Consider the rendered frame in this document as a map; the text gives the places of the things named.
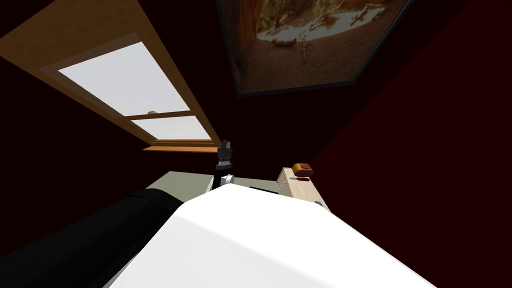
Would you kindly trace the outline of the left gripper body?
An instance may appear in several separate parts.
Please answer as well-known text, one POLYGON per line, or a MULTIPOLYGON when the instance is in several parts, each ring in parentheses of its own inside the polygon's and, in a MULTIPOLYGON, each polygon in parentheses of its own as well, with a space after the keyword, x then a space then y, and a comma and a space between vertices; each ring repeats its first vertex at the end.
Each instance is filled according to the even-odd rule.
POLYGON ((231 149, 231 142, 224 139, 221 146, 217 149, 217 158, 219 162, 230 162, 233 150, 231 149))

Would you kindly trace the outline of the light wooden dresser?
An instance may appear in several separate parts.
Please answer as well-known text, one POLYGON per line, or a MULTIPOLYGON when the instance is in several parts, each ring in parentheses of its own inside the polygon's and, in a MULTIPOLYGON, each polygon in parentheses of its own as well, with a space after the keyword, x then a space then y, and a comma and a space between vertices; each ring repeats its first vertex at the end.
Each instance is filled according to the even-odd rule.
POLYGON ((292 167, 284 167, 277 178, 277 193, 283 196, 314 202, 330 210, 310 177, 314 173, 307 163, 295 163, 292 167))

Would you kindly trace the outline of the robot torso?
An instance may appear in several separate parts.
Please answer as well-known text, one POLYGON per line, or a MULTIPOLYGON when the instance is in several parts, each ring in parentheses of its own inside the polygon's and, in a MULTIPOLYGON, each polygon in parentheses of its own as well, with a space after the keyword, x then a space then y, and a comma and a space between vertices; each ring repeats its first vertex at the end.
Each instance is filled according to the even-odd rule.
POLYGON ((181 205, 108 288, 436 288, 321 205, 226 184, 181 205))

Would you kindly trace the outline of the wooden framed window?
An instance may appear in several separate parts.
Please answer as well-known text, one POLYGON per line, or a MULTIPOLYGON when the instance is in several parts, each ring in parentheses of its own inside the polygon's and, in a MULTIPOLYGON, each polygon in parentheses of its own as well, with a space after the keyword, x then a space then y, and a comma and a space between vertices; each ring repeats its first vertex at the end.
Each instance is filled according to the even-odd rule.
POLYGON ((221 145, 138 0, 54 0, 0 38, 0 57, 149 151, 221 145))

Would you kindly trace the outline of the desert landscape wall picture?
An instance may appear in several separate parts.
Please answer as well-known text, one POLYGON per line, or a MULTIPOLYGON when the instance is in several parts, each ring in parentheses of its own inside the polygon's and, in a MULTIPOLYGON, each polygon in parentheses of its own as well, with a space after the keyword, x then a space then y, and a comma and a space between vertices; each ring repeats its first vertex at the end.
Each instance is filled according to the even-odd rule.
POLYGON ((415 0, 216 0, 238 97, 353 84, 415 0))

